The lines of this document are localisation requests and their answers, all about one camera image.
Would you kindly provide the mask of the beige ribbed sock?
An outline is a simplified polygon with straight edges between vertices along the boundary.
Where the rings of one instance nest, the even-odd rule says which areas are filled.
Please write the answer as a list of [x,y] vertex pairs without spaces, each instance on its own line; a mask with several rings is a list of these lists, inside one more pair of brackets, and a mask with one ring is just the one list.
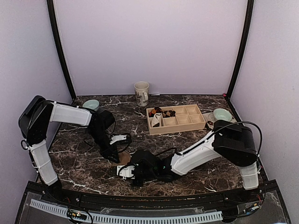
[[127,151],[119,153],[120,162],[117,165],[127,165],[131,160],[131,155]]

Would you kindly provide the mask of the wooden compartment tray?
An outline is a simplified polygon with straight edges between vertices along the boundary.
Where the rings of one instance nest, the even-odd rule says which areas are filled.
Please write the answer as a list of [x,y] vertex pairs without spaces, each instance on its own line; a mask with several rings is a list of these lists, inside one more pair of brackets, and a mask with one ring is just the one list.
[[146,109],[148,129],[150,135],[181,133],[187,131],[202,130],[206,126],[206,121],[197,105],[177,105],[161,107],[163,111],[173,110],[175,117],[162,117],[160,127],[151,127],[153,117],[149,117],[149,112],[154,108]]

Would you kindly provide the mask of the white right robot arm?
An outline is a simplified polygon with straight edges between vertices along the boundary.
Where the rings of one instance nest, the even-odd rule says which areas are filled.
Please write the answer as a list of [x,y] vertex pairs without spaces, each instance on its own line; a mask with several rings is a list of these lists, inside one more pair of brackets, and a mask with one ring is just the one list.
[[163,159],[148,150],[138,150],[128,165],[133,167],[131,173],[139,181],[151,177],[172,182],[198,166],[223,157],[239,168],[243,189],[238,198],[247,203],[256,196],[259,186],[257,162],[261,150],[260,146],[255,146],[248,125],[257,127],[249,121],[231,123],[218,120],[204,138],[190,147]]

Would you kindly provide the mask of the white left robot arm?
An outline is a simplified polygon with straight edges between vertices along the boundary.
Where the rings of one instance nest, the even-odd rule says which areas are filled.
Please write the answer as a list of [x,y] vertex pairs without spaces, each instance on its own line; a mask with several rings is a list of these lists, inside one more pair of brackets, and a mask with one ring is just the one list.
[[47,186],[47,195],[55,203],[63,203],[66,193],[55,184],[60,182],[52,165],[49,154],[49,127],[52,123],[74,124],[87,129],[94,142],[100,148],[100,155],[114,163],[120,163],[118,145],[130,146],[132,138],[129,133],[114,134],[108,128],[116,122],[108,110],[93,110],[74,106],[36,95],[28,104],[18,120],[23,140],[21,146],[29,151],[34,169],[41,181]]

